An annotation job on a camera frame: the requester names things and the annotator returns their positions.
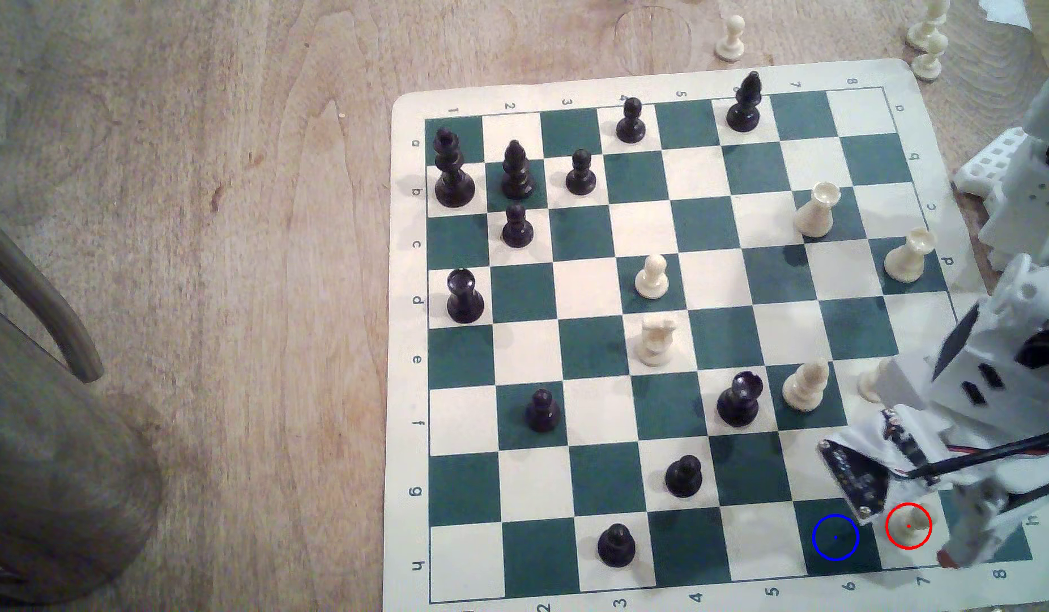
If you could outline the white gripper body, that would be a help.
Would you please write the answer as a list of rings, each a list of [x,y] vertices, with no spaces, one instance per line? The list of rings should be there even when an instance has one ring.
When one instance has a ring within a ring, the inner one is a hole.
[[[881,362],[877,396],[898,489],[1002,486],[1005,511],[1049,495],[1049,308],[975,305],[932,353]]]

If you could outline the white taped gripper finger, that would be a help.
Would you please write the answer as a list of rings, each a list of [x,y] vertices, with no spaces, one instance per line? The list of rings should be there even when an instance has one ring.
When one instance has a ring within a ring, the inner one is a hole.
[[[937,553],[939,565],[961,568],[990,560],[1015,530],[1003,514],[1007,491],[1002,486],[955,486],[952,499],[960,515]]]

